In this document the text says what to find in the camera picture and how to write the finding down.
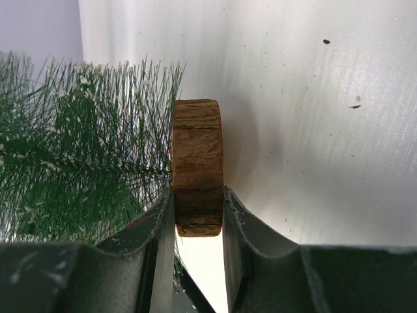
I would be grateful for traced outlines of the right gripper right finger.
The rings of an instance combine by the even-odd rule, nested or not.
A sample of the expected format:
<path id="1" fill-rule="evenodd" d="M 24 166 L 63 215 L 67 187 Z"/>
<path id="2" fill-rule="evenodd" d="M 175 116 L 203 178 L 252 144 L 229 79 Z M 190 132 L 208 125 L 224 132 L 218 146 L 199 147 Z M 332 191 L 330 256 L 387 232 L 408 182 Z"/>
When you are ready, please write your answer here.
<path id="1" fill-rule="evenodd" d="M 301 245 L 224 190 L 230 312 L 415 312 L 416 249 Z"/>

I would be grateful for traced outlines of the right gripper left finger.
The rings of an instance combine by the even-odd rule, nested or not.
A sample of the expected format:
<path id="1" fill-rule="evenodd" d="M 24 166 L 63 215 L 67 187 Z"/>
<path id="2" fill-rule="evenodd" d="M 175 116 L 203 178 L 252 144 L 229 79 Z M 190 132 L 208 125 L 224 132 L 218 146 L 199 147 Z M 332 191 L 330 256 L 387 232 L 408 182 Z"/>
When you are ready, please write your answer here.
<path id="1" fill-rule="evenodd" d="M 173 192 L 96 246 L 1 245 L 2 312 L 171 312 Z"/>

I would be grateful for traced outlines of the small green christmas tree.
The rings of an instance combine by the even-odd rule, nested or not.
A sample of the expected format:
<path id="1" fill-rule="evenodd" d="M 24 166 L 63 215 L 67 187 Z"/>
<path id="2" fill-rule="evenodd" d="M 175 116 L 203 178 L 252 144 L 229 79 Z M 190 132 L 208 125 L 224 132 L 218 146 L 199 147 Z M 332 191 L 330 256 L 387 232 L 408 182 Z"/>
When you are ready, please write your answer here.
<path id="1" fill-rule="evenodd" d="M 181 237 L 223 220 L 223 132 L 211 99 L 181 100 L 184 67 L 1 54 L 1 241 L 96 244 L 170 186 Z"/>

